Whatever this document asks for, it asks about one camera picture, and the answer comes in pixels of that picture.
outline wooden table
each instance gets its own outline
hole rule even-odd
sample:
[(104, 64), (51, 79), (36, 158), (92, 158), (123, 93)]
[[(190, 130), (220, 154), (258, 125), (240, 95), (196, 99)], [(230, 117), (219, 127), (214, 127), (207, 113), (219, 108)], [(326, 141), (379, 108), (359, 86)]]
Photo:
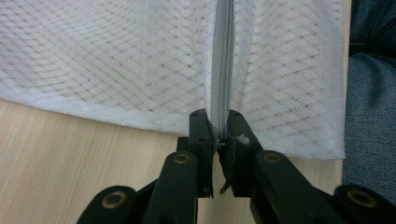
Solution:
[[(93, 196), (113, 185), (156, 179), (177, 135), (137, 130), (0, 100), (0, 223), (76, 223)], [(332, 193), (341, 161), (292, 159)], [(218, 158), (215, 192), (224, 183)], [(231, 191), (199, 200), (199, 223), (254, 223), (248, 199)]]

